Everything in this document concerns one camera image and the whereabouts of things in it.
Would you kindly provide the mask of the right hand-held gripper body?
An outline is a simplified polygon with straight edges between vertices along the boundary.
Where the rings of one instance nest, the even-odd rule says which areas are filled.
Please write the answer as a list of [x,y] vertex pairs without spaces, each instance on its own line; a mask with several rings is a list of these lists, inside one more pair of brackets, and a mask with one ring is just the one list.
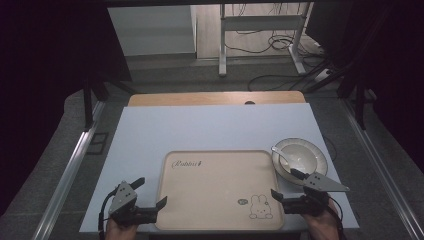
[[314,172],[301,180],[304,194],[298,198],[287,198],[282,202],[286,214],[308,214],[319,216],[329,203],[329,192],[347,192],[349,188],[325,175]]

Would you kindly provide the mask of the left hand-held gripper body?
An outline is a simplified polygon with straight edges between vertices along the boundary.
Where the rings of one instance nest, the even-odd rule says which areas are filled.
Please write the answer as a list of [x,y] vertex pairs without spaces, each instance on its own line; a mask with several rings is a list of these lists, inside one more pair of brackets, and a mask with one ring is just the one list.
[[150,224],[157,221],[158,211],[155,207],[140,208],[136,206],[138,195],[135,190],[126,181],[122,181],[116,189],[108,214],[118,225]]

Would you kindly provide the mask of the white bowl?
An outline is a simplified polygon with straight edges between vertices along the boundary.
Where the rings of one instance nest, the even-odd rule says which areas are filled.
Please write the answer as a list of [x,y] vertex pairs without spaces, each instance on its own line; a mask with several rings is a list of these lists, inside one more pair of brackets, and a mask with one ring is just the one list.
[[307,147],[299,144],[289,144],[281,149],[283,157],[280,164],[283,169],[290,173],[296,169],[302,173],[313,173],[317,168],[315,154]]

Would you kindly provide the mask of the white rimmed plate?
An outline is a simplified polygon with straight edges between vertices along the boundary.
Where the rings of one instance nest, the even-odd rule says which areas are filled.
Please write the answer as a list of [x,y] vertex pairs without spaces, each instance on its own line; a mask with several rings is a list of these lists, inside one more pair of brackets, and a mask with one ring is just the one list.
[[[328,170],[327,159],[325,155],[323,154],[323,152],[317,146],[315,146],[313,143],[305,139],[300,139],[300,138],[287,138],[287,139],[281,140],[274,146],[278,147],[279,149],[282,149],[284,146],[287,146],[289,144],[299,144],[309,148],[315,154],[316,160],[317,160],[317,168],[314,172],[320,173],[322,175],[327,174],[327,170]],[[279,156],[276,153],[273,153],[272,150],[271,150],[271,153],[272,153],[273,165],[277,173],[283,179],[287,180],[290,183],[293,183],[295,185],[302,185],[303,183],[301,180],[297,179],[296,177],[294,177],[293,175],[291,175],[290,173],[286,172],[283,169],[283,167],[280,165]]]

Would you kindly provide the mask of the person's left hand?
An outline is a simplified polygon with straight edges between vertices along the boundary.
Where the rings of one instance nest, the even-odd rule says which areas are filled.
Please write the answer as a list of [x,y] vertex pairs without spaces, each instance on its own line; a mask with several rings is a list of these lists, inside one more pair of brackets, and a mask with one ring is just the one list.
[[107,221],[105,240],[135,240],[137,225],[121,226],[113,219]]

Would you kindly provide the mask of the person's right hand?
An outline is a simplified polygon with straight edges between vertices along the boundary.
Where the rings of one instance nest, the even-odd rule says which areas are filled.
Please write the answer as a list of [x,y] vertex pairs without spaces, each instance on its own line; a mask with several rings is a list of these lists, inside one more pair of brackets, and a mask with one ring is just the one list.
[[338,220],[327,210],[314,217],[303,214],[309,233],[314,240],[339,240]]

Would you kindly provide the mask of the beige rabbit print tray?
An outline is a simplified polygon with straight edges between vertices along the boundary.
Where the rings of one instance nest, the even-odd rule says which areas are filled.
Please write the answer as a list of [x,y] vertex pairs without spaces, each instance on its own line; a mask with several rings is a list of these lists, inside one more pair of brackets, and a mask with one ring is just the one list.
[[278,182],[262,150],[175,151],[167,154],[156,226],[164,231],[273,231],[284,225],[271,192]]

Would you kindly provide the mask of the white table mat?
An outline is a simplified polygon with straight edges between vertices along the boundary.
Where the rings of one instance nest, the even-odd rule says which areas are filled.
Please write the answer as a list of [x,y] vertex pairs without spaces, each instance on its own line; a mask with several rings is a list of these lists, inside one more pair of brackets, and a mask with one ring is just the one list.
[[[307,103],[127,107],[123,110],[98,183],[81,229],[98,230],[98,215],[110,206],[106,195],[122,181],[145,178],[137,189],[137,204],[151,207],[158,191],[164,160],[175,151],[249,151],[270,154],[271,147],[287,138],[305,139],[317,146],[328,164],[325,176],[338,177],[326,144]],[[278,191],[286,197],[302,195],[302,185],[283,179],[275,170]],[[164,231],[154,224],[140,226],[142,232],[157,233],[247,233],[301,231],[306,224],[300,215],[284,214],[284,225],[273,231]]]

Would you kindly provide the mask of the black metal stand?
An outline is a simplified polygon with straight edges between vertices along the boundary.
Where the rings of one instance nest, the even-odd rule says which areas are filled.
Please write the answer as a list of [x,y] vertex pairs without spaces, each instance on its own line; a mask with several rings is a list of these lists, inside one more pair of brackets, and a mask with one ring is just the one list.
[[98,73],[96,77],[86,78],[83,81],[83,98],[84,98],[84,131],[88,132],[94,125],[94,110],[92,106],[92,95],[95,95],[98,101],[104,102],[109,98],[109,92],[105,83],[108,82],[115,87],[129,93],[137,94],[137,91],[126,84],[112,78],[104,73]]
[[352,60],[349,64],[345,65],[339,70],[336,70],[320,82],[307,87],[303,93],[313,93],[318,89],[340,79],[343,77],[342,83],[337,89],[337,96],[339,98],[348,98],[352,91],[356,92],[354,104],[354,117],[362,130],[365,130],[364,124],[364,105],[365,105],[365,82],[360,75],[360,62]]

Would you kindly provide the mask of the white power strip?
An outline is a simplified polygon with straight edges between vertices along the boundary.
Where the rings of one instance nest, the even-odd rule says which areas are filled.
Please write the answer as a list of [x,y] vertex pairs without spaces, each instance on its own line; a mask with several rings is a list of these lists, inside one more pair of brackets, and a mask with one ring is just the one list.
[[327,78],[328,76],[330,76],[332,73],[333,71],[331,69],[325,68],[314,78],[314,81],[320,82],[324,80],[325,78]]

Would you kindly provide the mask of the wooden table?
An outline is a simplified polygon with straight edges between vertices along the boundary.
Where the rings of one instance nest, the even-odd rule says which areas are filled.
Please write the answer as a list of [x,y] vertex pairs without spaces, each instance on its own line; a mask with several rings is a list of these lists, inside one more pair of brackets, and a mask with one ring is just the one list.
[[128,106],[197,106],[197,105],[244,105],[246,101],[256,104],[305,103],[299,91],[257,91],[257,92],[193,92],[135,94]]

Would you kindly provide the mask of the dark curtain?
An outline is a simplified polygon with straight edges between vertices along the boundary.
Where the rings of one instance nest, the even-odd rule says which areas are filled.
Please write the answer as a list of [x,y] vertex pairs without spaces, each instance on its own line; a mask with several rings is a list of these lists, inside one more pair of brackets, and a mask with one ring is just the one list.
[[383,6],[387,18],[360,61],[376,95],[374,111],[424,170],[424,0],[325,0],[314,3],[306,34],[337,67],[359,52]]
[[87,81],[131,79],[106,0],[0,0],[0,216]]

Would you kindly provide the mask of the white panel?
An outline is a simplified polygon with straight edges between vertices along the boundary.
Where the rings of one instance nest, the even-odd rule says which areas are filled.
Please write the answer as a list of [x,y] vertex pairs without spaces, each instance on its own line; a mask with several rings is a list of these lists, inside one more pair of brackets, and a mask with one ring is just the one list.
[[125,56],[194,54],[193,7],[153,6],[108,9]]

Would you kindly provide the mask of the metal rail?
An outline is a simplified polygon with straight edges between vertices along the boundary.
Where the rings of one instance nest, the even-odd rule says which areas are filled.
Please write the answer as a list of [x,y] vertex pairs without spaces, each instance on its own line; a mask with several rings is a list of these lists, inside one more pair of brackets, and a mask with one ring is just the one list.
[[367,131],[363,130],[355,119],[354,109],[350,106],[348,100],[340,100],[340,105],[344,109],[353,131],[359,139],[367,158],[373,166],[376,175],[388,194],[388,197],[410,235],[411,240],[424,240],[424,229],[419,224],[416,214],[413,212],[410,204],[401,193],[400,188],[396,184],[392,175],[389,173],[380,153],[370,139]]
[[87,152],[91,139],[97,129],[104,107],[105,103],[99,101],[95,104],[94,109],[91,111],[93,114],[93,124],[88,130],[84,130],[81,133],[62,177],[58,182],[52,198],[50,199],[31,240],[49,240],[61,209],[64,206],[66,198],[79,171],[82,160]]

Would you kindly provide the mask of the white metal desk frame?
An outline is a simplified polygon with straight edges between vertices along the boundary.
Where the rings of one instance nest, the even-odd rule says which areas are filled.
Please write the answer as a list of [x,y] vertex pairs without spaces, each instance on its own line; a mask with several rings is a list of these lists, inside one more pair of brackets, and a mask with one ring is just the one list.
[[300,59],[298,47],[307,20],[310,2],[306,2],[302,11],[297,15],[274,16],[227,16],[224,4],[220,4],[220,52],[219,75],[227,74],[225,36],[229,31],[274,31],[291,30],[294,32],[293,42],[288,51],[299,75],[305,75],[306,70]]

